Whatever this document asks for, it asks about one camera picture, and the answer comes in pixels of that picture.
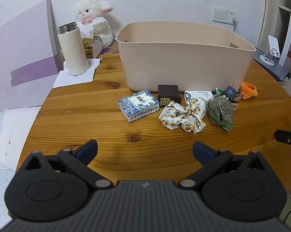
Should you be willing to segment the orange cloth item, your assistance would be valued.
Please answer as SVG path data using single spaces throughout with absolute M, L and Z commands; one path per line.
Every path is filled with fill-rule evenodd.
M 239 91 L 243 95 L 243 100 L 247 100 L 251 97 L 256 97 L 258 95 L 257 88 L 254 85 L 246 82 L 242 82 Z

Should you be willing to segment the purple star patterned cube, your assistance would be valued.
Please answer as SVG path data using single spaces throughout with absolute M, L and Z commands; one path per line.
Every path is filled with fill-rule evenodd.
M 223 95 L 233 103 L 238 103 L 243 98 L 243 94 L 231 84 L 223 91 Z

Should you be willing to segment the green dried herb bag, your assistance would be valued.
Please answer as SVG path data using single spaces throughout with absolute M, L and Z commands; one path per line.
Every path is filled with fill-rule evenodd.
M 213 98 L 206 102 L 206 112 L 210 123 L 230 132 L 237 106 L 237 103 L 233 103 L 223 94 L 223 89 L 216 88 Z

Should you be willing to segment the floral fabric scrunchie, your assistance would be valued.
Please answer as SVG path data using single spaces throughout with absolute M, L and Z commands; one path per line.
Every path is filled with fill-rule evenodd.
M 203 98 L 191 98 L 186 106 L 171 101 L 159 116 L 162 126 L 174 130 L 181 127 L 185 132 L 194 134 L 201 132 L 206 124 L 203 117 L 206 114 L 206 100 Z

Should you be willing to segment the blue white porcelain-pattern box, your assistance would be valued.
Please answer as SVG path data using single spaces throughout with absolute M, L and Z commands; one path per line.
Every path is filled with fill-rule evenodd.
M 118 106 L 129 123 L 160 109 L 159 101 L 148 90 L 142 90 L 118 100 Z

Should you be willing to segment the dark brown small box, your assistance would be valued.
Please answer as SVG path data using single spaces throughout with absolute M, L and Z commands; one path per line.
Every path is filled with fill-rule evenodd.
M 158 85 L 157 100 L 160 103 L 160 108 L 166 107 L 171 101 L 180 104 L 182 93 L 177 85 Z

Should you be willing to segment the white flat box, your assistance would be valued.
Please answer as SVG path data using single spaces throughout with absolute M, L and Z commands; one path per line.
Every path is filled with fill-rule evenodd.
M 190 99 L 196 99 L 196 98 L 202 98 L 204 101 L 204 104 L 206 105 L 206 102 L 214 98 L 211 91 L 185 91 L 184 92 L 184 99 L 186 105 L 188 104 L 188 101 Z

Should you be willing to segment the white paper sheet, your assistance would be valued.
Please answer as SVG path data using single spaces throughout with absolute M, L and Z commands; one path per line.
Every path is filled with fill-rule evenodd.
M 86 72 L 72 76 L 69 74 L 66 61 L 64 62 L 64 69 L 59 72 L 54 84 L 53 89 L 58 87 L 89 83 L 94 80 L 94 73 L 96 68 L 99 66 L 102 59 L 87 59 L 89 68 Z

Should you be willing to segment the beige plastic storage bin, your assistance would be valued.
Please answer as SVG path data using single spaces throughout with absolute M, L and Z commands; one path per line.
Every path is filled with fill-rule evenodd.
M 117 35 L 127 86 L 156 92 L 239 89 L 256 48 L 229 29 L 183 21 L 139 21 Z

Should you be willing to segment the lilac headboard panel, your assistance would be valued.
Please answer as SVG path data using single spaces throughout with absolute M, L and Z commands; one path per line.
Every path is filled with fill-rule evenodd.
M 51 0 L 0 27 L 0 112 L 42 105 L 63 69 Z

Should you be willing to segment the yellow tissue box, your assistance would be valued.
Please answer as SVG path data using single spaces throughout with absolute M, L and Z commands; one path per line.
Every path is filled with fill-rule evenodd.
M 87 59 L 95 59 L 103 51 L 103 45 L 99 36 L 94 36 L 92 39 L 83 38 L 83 48 Z

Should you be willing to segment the cream thermos bottle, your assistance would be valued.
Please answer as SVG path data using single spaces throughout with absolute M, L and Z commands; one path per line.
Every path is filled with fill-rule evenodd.
M 76 22 L 58 28 L 58 39 L 70 75 L 76 76 L 89 68 L 80 29 Z

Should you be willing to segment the white plush lamb toy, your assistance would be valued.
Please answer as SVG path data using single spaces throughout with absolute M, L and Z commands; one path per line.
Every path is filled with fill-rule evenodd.
M 100 0 L 80 0 L 76 7 L 77 26 L 81 37 L 92 39 L 99 36 L 103 48 L 108 48 L 114 39 L 111 26 L 104 15 L 111 12 L 113 7 Z

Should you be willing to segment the white wooden shelf frame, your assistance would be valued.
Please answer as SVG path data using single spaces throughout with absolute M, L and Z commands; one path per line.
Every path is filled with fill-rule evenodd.
M 291 80 L 291 0 L 266 0 L 263 26 L 257 48 L 269 52 L 268 35 L 278 39 L 278 63 L 290 73 Z

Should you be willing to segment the white wall switch socket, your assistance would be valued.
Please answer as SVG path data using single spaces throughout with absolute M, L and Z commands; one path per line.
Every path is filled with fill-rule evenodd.
M 213 6 L 212 21 L 234 25 L 238 24 L 238 11 L 220 6 Z

